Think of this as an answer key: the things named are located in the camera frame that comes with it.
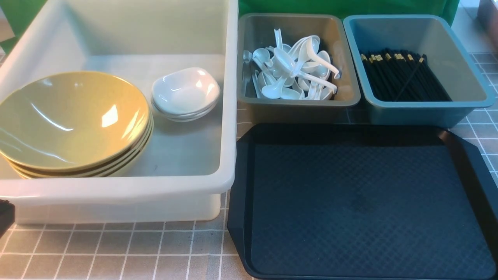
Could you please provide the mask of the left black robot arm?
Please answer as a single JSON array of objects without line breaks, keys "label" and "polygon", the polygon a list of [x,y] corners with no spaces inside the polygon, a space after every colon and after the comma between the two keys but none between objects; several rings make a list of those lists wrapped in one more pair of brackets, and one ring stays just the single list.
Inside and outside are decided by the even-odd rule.
[{"label": "left black robot arm", "polygon": [[0,238],[15,222],[15,206],[8,200],[0,200]]}]

